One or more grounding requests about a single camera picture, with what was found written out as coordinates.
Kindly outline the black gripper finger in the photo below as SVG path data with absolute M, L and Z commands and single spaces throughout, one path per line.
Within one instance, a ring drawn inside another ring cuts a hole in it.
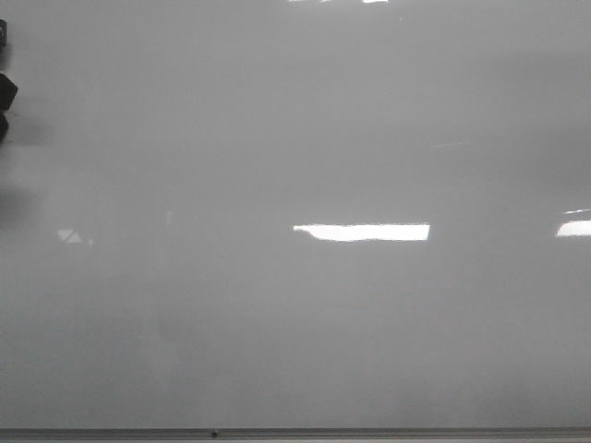
M 18 86 L 4 73 L 0 74 L 0 110 L 7 111 L 18 93 Z
M 9 129 L 9 123 L 6 116 L 0 113 L 0 141 L 3 141 Z

